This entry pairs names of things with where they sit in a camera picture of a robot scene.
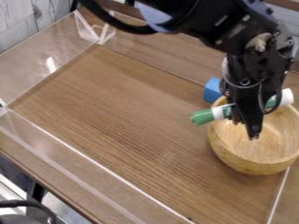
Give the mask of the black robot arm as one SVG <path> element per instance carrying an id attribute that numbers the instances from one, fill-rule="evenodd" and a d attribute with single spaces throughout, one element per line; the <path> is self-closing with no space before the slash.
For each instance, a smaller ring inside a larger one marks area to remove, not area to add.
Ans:
<path id="1" fill-rule="evenodd" d="M 281 98 L 295 60 L 295 42 L 264 0 L 136 0 L 149 27 L 184 33 L 225 53 L 220 90 L 232 104 L 229 119 L 259 137 L 271 97 Z"/>

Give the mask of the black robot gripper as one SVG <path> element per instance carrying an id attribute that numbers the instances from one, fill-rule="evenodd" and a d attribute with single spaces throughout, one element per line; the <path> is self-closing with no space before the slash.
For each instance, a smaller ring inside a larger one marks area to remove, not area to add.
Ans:
<path id="1" fill-rule="evenodd" d="M 284 78 L 275 75 L 253 80 L 244 69 L 224 65 L 221 68 L 220 92 L 233 103 L 228 118 L 233 124 L 245 126 L 249 140 L 259 139 L 263 117 L 277 108 L 283 98 Z"/>

